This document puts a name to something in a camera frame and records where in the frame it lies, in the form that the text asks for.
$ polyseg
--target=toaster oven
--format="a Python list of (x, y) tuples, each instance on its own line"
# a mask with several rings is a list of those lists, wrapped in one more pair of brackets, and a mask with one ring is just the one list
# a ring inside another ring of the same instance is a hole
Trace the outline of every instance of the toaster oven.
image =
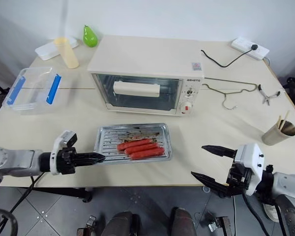
[(199, 43), (106, 35), (88, 71), (108, 110), (185, 116), (204, 79)]

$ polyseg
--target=oven door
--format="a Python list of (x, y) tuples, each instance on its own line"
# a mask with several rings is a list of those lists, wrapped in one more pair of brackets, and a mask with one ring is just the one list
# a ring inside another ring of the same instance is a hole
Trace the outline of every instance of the oven door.
[(176, 114), (182, 79), (92, 75), (108, 109)]

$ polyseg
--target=oven glass window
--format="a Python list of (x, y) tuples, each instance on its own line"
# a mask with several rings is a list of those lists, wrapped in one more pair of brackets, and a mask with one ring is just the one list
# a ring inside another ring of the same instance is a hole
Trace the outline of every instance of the oven glass window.
[[(93, 77), (99, 85), (106, 103), (110, 103), (115, 107), (130, 107), (163, 111), (169, 111), (177, 108), (182, 80), (101, 74), (93, 74)], [(116, 94), (114, 92), (114, 83), (116, 81), (160, 85), (159, 97)]]

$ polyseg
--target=oven handle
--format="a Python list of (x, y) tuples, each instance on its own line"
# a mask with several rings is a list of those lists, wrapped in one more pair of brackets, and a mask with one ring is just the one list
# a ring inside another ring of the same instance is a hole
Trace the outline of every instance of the oven handle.
[(114, 82), (114, 92), (116, 94), (141, 96), (141, 97), (159, 97), (160, 85), (128, 83), (122, 81)]

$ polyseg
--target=hot dog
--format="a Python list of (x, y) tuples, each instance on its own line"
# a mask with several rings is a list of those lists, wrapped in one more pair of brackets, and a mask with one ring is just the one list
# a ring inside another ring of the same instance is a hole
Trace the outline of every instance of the hot dog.
[(142, 160), (146, 159), (146, 157), (157, 156), (164, 153), (163, 147), (148, 149), (144, 151), (134, 152), (130, 154), (131, 160)]
[(125, 150), (126, 148), (140, 146), (140, 145), (144, 145), (144, 144), (150, 144), (152, 142), (153, 142), (152, 139), (141, 139), (141, 140), (137, 140), (137, 141), (125, 142), (125, 143), (117, 145), (117, 150), (122, 151), (122, 150)]
[(132, 154), (134, 152), (148, 150), (148, 149), (152, 149), (152, 148), (159, 148), (159, 144), (152, 143), (152, 144), (145, 144), (145, 145), (140, 145), (140, 146), (128, 147), (124, 151), (124, 153), (126, 153), (126, 154)]

